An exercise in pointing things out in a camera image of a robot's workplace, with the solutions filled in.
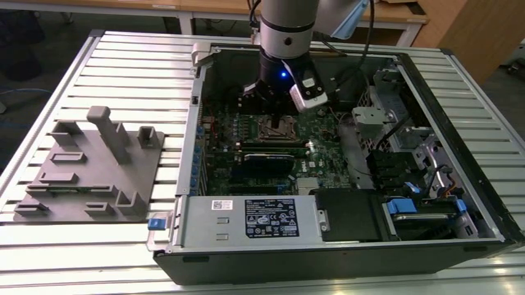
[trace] cable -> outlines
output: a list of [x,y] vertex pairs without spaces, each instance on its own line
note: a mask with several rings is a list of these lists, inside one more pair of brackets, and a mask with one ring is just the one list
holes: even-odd
[[395,124],[395,126],[389,129],[389,131],[383,135],[381,139],[373,146],[373,149],[379,149],[379,146],[384,143],[384,141],[393,135],[393,133],[400,129],[400,127],[404,125],[407,120],[409,119],[409,115],[405,115]]
[[[364,49],[361,51],[361,56],[355,68],[353,67],[344,68],[335,74],[335,81],[337,86],[343,85],[351,79],[351,77],[353,77],[356,71],[360,69],[360,66],[364,63],[364,58],[365,55],[368,54],[368,48],[369,48],[371,31],[373,29],[373,19],[375,19],[375,4],[373,4],[373,0],[369,0],[369,26],[368,26],[368,33],[365,35]],[[349,73],[349,75],[344,77],[345,71],[351,69],[353,69],[352,72]]]
[[432,187],[432,183],[434,183],[434,179],[435,179],[435,174],[436,174],[436,172],[438,172],[442,168],[444,168],[444,167],[448,167],[448,165],[440,164],[438,167],[435,167],[434,172],[432,172],[432,175],[431,175],[429,180],[428,180],[428,183],[427,183],[427,185],[425,185],[424,191],[419,194],[419,195],[421,196],[421,199],[424,199],[424,197],[428,196],[428,194],[429,194],[429,188]]
[[234,25],[236,25],[236,21],[232,22],[229,28],[224,32],[221,32],[221,34],[224,35],[224,34],[229,33],[230,29],[233,28]]
[[257,21],[254,19],[254,10],[256,10],[256,7],[259,6],[259,4],[260,4],[260,0],[256,0],[256,2],[252,5],[252,8],[249,9],[249,26],[252,28],[257,28],[257,26],[259,26]]
[[353,170],[355,170],[356,172],[359,172],[360,174],[363,174],[363,175],[372,176],[369,173],[364,173],[364,172],[356,170],[355,168],[353,168]]
[[440,194],[440,197],[448,197],[448,193],[451,192],[452,189],[455,189],[455,185],[456,185],[454,178],[451,178],[451,176],[450,176],[450,173],[446,173],[446,178],[450,180],[451,184],[448,185],[448,188],[446,188],[446,190]]
[[345,56],[347,56],[347,54],[345,54],[344,52],[341,52],[339,49],[336,49],[336,48],[333,47],[333,45],[331,45],[331,44],[328,43],[328,41],[325,40],[324,34],[320,34],[320,33],[319,33],[319,40],[320,40],[320,42],[324,44],[324,46],[327,46],[327,48],[329,48],[336,54],[339,54],[341,57],[345,57]]
[[220,31],[220,30],[218,30],[217,28],[214,28],[213,26],[210,26],[210,28],[212,28],[214,31],[217,31],[217,32],[218,32],[220,36],[222,36],[224,34],[226,34],[226,33],[229,33],[229,32],[230,32],[230,29],[234,27],[234,25],[236,25],[236,22],[237,22],[237,21],[233,21],[233,22],[232,22],[232,24],[230,24],[229,28],[228,28],[225,31]]
[[0,95],[3,95],[3,94],[7,94],[7,93],[11,93],[11,92],[45,92],[45,93],[47,93],[47,94],[51,94],[51,92],[49,91],[49,90],[45,90],[45,89],[37,89],[37,88],[19,88],[19,89],[10,89],[10,90],[7,90],[7,91],[3,91],[3,92],[1,92],[0,93]]

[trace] warning label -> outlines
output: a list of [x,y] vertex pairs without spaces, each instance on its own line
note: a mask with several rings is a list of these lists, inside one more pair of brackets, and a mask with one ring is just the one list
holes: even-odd
[[245,200],[248,238],[297,237],[293,199]]

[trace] blue latch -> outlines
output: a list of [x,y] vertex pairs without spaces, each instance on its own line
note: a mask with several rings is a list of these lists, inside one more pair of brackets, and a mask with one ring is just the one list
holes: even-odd
[[148,220],[148,230],[165,230],[165,219],[152,218]]
[[455,206],[458,207],[458,211],[460,213],[466,212],[466,205],[464,205],[464,202],[460,199],[455,200]]
[[409,187],[411,192],[416,194],[420,193],[420,190],[416,186],[413,186],[411,183],[404,183],[404,184]]
[[385,203],[385,207],[389,214],[417,212],[411,199],[393,199]]

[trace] aluminum workbench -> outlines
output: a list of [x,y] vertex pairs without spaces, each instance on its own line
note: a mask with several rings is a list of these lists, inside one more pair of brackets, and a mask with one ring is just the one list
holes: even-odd
[[[25,195],[54,140],[54,120],[85,120],[104,105],[126,130],[153,125],[166,134],[149,212],[173,206],[174,180],[189,104],[192,44],[248,44],[248,39],[104,32],[90,36],[0,177],[0,294],[520,294],[525,248],[467,261],[431,275],[182,287],[146,251],[145,224],[17,226],[13,208]],[[339,44],[341,49],[359,45]],[[452,55],[438,49],[372,46],[405,52],[444,109],[514,220],[525,227],[525,143]],[[166,241],[166,232],[154,236]]]

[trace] sticker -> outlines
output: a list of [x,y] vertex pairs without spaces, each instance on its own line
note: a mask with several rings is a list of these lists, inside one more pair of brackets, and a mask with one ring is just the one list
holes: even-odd
[[232,210],[232,200],[213,200],[210,201],[212,210]]
[[174,5],[152,5],[153,8],[174,9]]
[[295,200],[245,200],[245,235],[248,238],[297,237]]
[[304,85],[305,88],[309,88],[309,87],[315,86],[313,78],[303,80],[303,85]]
[[415,19],[415,18],[408,18],[408,19],[407,19],[407,22],[408,22],[408,23],[425,23],[425,20],[417,20],[417,19]]

